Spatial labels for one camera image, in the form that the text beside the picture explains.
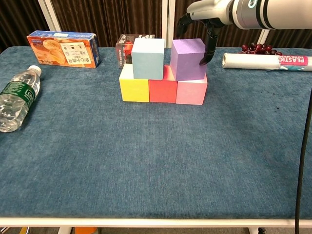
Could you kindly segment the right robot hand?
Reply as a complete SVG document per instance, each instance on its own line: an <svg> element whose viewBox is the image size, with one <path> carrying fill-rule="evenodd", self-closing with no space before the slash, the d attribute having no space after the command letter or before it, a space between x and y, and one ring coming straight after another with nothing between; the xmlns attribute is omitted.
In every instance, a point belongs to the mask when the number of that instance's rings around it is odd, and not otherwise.
<svg viewBox="0 0 312 234"><path fill-rule="evenodd" d="M199 65L206 65L212 60L221 28L232 24L229 15L231 4L230 0L199 0L191 3L186 13L178 20L176 26L178 38L186 33L190 24L196 21L202 22L207 28L205 53Z"/></svg>

